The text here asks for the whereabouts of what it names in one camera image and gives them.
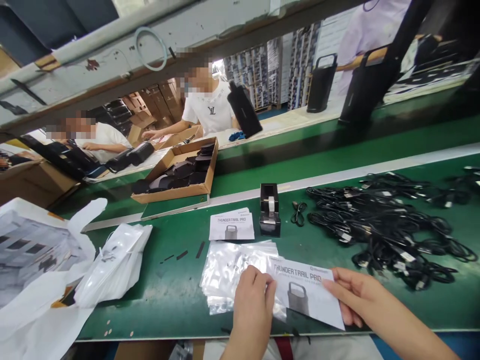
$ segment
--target metal shelf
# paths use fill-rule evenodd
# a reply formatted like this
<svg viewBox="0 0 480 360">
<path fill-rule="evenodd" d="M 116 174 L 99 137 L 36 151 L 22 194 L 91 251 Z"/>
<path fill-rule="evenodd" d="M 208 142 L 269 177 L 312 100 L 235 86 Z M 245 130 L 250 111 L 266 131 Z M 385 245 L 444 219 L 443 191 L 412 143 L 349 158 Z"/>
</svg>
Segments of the metal shelf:
<svg viewBox="0 0 480 360">
<path fill-rule="evenodd" d="M 102 106 L 115 98 L 179 76 L 201 66 L 296 30 L 362 3 L 362 0 L 165 0 L 121 18 L 54 51 L 42 61 L 0 79 L 0 141 L 71 117 L 76 110 Z M 135 29 L 149 26 L 171 48 L 166 67 L 146 69 L 137 54 Z M 164 56 L 150 35 L 139 39 L 145 61 Z M 12 83 L 25 84 L 46 105 Z"/>
</svg>

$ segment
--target red cloth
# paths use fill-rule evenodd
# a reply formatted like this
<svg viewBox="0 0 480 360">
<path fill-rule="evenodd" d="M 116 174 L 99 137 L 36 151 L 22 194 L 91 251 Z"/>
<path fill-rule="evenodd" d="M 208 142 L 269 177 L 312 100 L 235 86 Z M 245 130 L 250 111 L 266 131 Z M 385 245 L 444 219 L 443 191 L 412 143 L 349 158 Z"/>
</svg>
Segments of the red cloth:
<svg viewBox="0 0 480 360">
<path fill-rule="evenodd" d="M 294 360 L 292 346 L 290 345 L 290 336 L 274 337 L 278 351 L 280 351 L 281 360 Z"/>
</svg>

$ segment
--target stack of plastic bags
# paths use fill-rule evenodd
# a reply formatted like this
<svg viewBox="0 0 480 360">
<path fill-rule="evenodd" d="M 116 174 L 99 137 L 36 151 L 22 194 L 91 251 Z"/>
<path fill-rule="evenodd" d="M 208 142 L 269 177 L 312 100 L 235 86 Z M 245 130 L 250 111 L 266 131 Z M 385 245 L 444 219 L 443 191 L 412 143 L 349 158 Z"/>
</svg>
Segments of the stack of plastic bags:
<svg viewBox="0 0 480 360">
<path fill-rule="evenodd" d="M 271 240 L 248 244 L 210 242 L 200 279 L 210 315 L 232 312 L 240 275 L 249 265 L 265 273 L 269 257 L 280 257 L 277 244 Z M 287 309 L 276 297 L 273 316 L 283 322 L 287 320 Z"/>
<path fill-rule="evenodd" d="M 116 228 L 76 288 L 74 299 L 80 308 L 120 299 L 139 280 L 142 252 L 151 232 L 152 225 Z"/>
</svg>

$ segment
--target product card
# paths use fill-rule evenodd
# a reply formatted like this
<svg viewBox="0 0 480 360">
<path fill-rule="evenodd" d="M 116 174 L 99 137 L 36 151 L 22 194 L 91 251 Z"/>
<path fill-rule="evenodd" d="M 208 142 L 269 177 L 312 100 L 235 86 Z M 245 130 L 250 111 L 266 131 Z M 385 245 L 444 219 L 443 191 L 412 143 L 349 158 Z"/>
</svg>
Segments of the product card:
<svg viewBox="0 0 480 360">
<path fill-rule="evenodd" d="M 210 216 L 210 241 L 254 240 L 252 213 L 247 207 Z"/>
<path fill-rule="evenodd" d="M 275 295 L 280 304 L 345 330 L 339 301 L 322 285 L 322 279 L 334 280 L 331 270 L 269 257 L 267 273 L 277 282 Z"/>
</svg>

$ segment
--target white t-shirt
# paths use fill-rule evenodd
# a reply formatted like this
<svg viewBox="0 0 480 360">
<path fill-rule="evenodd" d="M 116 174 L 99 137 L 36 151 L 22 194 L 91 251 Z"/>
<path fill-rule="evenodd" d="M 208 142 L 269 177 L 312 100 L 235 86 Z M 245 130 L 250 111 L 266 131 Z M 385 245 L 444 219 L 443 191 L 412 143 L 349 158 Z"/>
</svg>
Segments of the white t-shirt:
<svg viewBox="0 0 480 360">
<path fill-rule="evenodd" d="M 102 144 L 102 145 L 122 144 L 127 148 L 132 147 L 132 145 L 130 145 L 127 138 L 123 136 L 120 131 L 118 131 L 113 126 L 110 126 L 102 122 L 96 123 L 95 138 L 75 139 L 75 142 L 80 148 L 82 148 L 85 145 L 85 143 Z M 105 164 L 108 160 L 113 159 L 118 155 L 118 153 L 116 152 L 105 151 L 105 150 L 96 150 L 96 151 L 83 150 L 83 151 L 89 155 L 93 155 L 102 164 Z"/>
<path fill-rule="evenodd" d="M 212 93 L 189 93 L 185 99 L 185 110 L 181 118 L 194 124 L 200 121 L 204 137 L 231 129 L 235 114 L 227 100 L 228 94 L 230 94 L 230 87 L 225 81 L 219 81 Z"/>
<path fill-rule="evenodd" d="M 338 49 L 339 66 L 350 64 L 358 55 L 390 44 L 397 35 L 411 0 L 371 0 L 351 16 Z M 346 95 L 353 70 L 343 71 L 337 92 Z"/>
</svg>

